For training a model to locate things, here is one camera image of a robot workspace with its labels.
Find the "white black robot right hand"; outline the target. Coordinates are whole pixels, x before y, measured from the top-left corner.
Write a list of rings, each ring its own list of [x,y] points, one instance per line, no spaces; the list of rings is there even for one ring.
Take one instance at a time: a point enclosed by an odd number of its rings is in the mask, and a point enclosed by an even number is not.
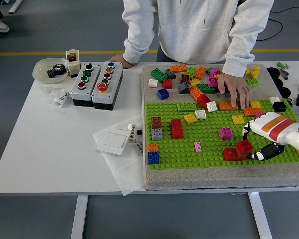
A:
[[[263,136],[271,141],[260,151],[247,155],[248,159],[264,161],[276,157],[284,151],[285,145],[290,144],[299,150],[299,122],[275,112],[268,112],[243,127],[243,139],[248,133]]]

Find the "person's right hand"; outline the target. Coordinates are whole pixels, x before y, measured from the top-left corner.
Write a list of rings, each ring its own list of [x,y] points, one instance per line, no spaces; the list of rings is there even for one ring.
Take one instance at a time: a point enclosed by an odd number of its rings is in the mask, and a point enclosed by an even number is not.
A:
[[[131,68],[138,64],[138,63],[130,63],[130,62],[126,61],[123,58],[123,54],[117,54],[117,55],[113,56],[112,58],[110,58],[109,61],[122,63],[123,69],[128,69],[128,68]]]

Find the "person's left hand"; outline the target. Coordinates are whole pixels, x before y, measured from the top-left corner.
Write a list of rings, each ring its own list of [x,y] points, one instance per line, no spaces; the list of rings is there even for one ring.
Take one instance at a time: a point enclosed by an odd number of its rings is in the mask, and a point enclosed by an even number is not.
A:
[[[252,98],[252,89],[242,77],[222,73],[218,77],[218,90],[220,94],[224,94],[228,90],[233,108],[236,107],[237,99],[239,99],[241,109],[247,108]]]

